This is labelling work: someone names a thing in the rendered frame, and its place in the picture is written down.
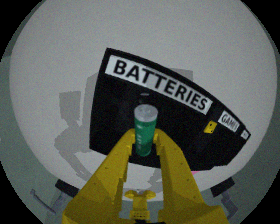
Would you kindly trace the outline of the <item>green aa battery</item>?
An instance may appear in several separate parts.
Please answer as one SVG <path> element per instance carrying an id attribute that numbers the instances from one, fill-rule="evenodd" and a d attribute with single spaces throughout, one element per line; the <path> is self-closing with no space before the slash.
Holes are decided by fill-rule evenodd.
<path id="1" fill-rule="evenodd" d="M 134 110 L 135 143 L 139 156 L 150 154 L 158 110 L 151 105 L 139 105 Z"/>

